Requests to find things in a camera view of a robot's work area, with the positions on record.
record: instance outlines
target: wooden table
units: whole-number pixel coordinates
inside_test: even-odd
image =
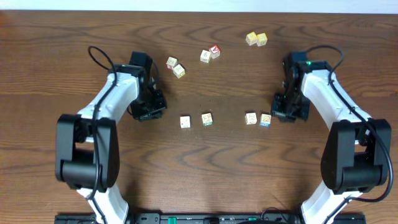
[[[251,31],[266,32],[264,47],[248,46]],[[201,63],[218,44],[221,57]],[[116,63],[133,50],[160,69],[169,108],[140,123],[127,113],[118,125],[118,183],[133,209],[163,212],[290,210],[321,181],[328,137],[311,106],[307,122],[245,125],[246,111],[269,112],[284,80],[281,60],[291,50],[340,46],[336,71],[343,88],[374,118],[392,126],[391,157],[398,166],[398,16],[347,14],[210,14],[166,12],[0,12],[0,223],[52,223],[54,215],[91,212],[85,199],[57,182],[55,124],[75,114],[104,85],[106,72],[87,54],[97,45]],[[177,79],[165,63],[178,58]],[[313,59],[338,61],[319,50]],[[214,123],[202,126],[200,115]],[[189,114],[192,128],[180,129]],[[364,197],[377,197],[376,187]],[[377,204],[352,202],[368,223],[396,223],[398,190]]]

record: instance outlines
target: black cable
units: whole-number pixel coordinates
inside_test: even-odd
[[[376,138],[376,141],[380,144],[382,152],[384,154],[384,157],[387,160],[387,168],[388,168],[388,172],[389,172],[389,178],[388,178],[388,183],[387,183],[387,187],[384,191],[384,193],[378,197],[378,198],[358,198],[358,197],[347,197],[345,198],[345,201],[342,202],[339,207],[342,208],[346,203],[349,203],[350,200],[357,200],[360,202],[380,202],[381,200],[385,199],[389,194],[390,191],[392,189],[392,184],[393,184],[393,179],[394,179],[394,171],[392,168],[392,162],[391,162],[391,158],[390,155],[388,153],[387,147],[384,144],[384,142],[382,141],[382,139],[380,138],[380,136],[378,135],[378,133],[376,132],[376,130],[374,130],[374,128],[358,113],[355,111],[355,107],[351,106],[346,99],[344,99],[344,97],[339,93],[339,91],[336,89],[335,85],[333,84],[334,80],[331,79],[331,75],[332,73],[336,70],[336,68],[343,62],[344,60],[344,53],[342,50],[340,50],[337,47],[334,46],[330,46],[330,45],[318,45],[315,47],[311,47],[310,49],[306,50],[306,53],[309,53],[315,49],[320,49],[320,48],[328,48],[328,49],[333,49],[337,52],[340,53],[341,55],[341,59],[340,61],[330,70],[329,75],[328,75],[328,82],[329,85],[331,86],[331,88],[333,89],[333,91],[336,93],[336,95],[339,97],[339,99],[347,106],[347,108],[351,111],[351,113],[353,113],[358,119],[361,120],[361,122],[363,124],[365,124],[365,126],[367,127],[367,129],[370,131],[370,133]],[[328,216],[328,219],[330,219],[329,217],[332,217],[333,215],[335,215],[337,212],[339,211],[339,209],[336,209],[335,211],[332,212],[331,215]]]
[[[101,219],[103,224],[107,224],[106,219],[105,219],[105,215],[104,213],[101,211],[100,206],[98,206],[97,201],[95,200],[95,198],[92,199],[93,205],[95,207],[95,209],[97,209],[99,215],[101,215]]]
[[[116,86],[116,84],[117,84],[117,82],[118,82],[118,73],[117,73],[117,71],[116,71],[116,69],[115,69],[115,66],[114,66],[112,60],[109,58],[109,56],[108,56],[104,51],[102,51],[102,50],[99,49],[98,47],[89,46],[89,47],[88,47],[88,54],[90,55],[91,59],[93,59],[93,61],[94,61],[95,63],[97,63],[99,66],[103,67],[104,69],[109,70],[107,67],[105,67],[104,65],[102,65],[101,63],[99,63],[99,62],[94,58],[94,56],[91,54],[91,49],[96,49],[97,51],[101,52],[101,53],[106,57],[106,59],[108,59],[108,62],[111,64],[111,66],[112,66],[112,71],[113,71],[113,74],[114,74],[114,80],[113,80],[113,82],[112,82],[111,87],[110,87],[110,88],[105,92],[105,94],[98,100],[97,104],[94,105],[93,118],[92,118],[92,120],[91,120],[91,127],[92,127],[92,133],[93,133],[93,141],[94,141],[94,156],[95,156],[95,162],[96,162],[96,169],[95,169],[95,175],[96,175],[96,177],[95,177],[95,182],[94,182],[93,191],[92,191],[91,194],[87,197],[87,200],[92,200],[93,203],[94,203],[94,205],[96,205],[96,201],[95,201],[95,199],[94,199],[94,196],[95,196],[95,193],[96,193],[96,191],[97,191],[97,189],[98,189],[98,185],[99,185],[99,183],[100,183],[100,178],[101,178],[100,175],[101,175],[101,168],[102,168],[102,167],[100,166],[100,154],[99,154],[99,151],[98,151],[96,117],[97,117],[98,111],[100,110],[100,106],[101,106],[102,102],[103,102],[103,101],[105,100],[105,98],[109,95],[109,93],[112,91],[112,89]],[[103,219],[103,222],[106,223],[105,216],[103,215],[103,213],[102,213],[99,209],[97,209],[97,210],[100,212],[101,218]]]
[[[264,215],[268,212],[268,210],[269,210],[270,208],[273,208],[273,209],[277,210],[277,211],[279,212],[279,214],[282,216],[282,218],[283,218],[287,223],[289,223],[289,221],[288,221],[287,218],[284,216],[284,214],[283,214],[278,208],[275,208],[275,207],[269,207],[269,208],[265,209],[265,210],[263,211],[263,213],[261,214],[261,220],[264,220]]]

